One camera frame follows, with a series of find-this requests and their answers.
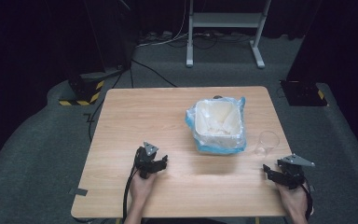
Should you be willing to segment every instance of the plastic container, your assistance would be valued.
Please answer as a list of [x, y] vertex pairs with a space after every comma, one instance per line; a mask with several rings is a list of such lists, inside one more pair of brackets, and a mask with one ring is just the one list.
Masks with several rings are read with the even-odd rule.
[[206, 99], [186, 111], [186, 123], [193, 131], [199, 151], [232, 154], [246, 146], [243, 124], [244, 97]]

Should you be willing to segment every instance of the yellow black hazard tape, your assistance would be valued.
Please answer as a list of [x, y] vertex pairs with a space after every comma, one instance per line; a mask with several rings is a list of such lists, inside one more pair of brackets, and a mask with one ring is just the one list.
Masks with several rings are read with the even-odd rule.
[[60, 105], [93, 105], [97, 101], [98, 97], [100, 96], [101, 89], [103, 87], [103, 81], [98, 82], [95, 86], [95, 89], [92, 88], [89, 91], [89, 95], [86, 99], [75, 99], [75, 100], [59, 100]]

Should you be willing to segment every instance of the metal stand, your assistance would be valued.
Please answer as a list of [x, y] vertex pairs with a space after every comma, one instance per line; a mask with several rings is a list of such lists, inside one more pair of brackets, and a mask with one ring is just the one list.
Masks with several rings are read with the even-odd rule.
[[255, 56], [257, 67], [266, 67], [258, 49], [261, 33], [266, 22], [271, 0], [266, 1], [263, 13], [194, 13], [193, 1], [190, 0], [188, 19], [188, 41], [186, 66], [192, 67], [193, 61], [193, 28], [194, 27], [242, 27], [257, 28], [255, 41], [251, 40], [250, 45]]

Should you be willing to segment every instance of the forearm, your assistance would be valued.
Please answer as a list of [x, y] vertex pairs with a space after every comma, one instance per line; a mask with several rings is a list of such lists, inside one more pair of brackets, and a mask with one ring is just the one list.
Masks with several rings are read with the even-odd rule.
[[304, 215], [290, 214], [289, 212], [289, 216], [292, 219], [293, 224], [308, 224], [308, 221]]
[[132, 202], [124, 224], [140, 224], [145, 202]]

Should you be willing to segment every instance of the wooden table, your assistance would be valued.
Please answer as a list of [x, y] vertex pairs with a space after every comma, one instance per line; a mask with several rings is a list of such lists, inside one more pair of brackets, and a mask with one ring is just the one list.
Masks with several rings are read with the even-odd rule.
[[[185, 123], [186, 111], [215, 95], [246, 98], [247, 147], [229, 156], [196, 149]], [[266, 158], [254, 154], [258, 135], [273, 131], [281, 142]], [[168, 155], [158, 173], [144, 217], [284, 216], [279, 192], [262, 164], [278, 170], [276, 160], [291, 154], [269, 93], [264, 87], [117, 89], [107, 92], [79, 188], [74, 217], [122, 217], [124, 188], [135, 151], [146, 141]]]

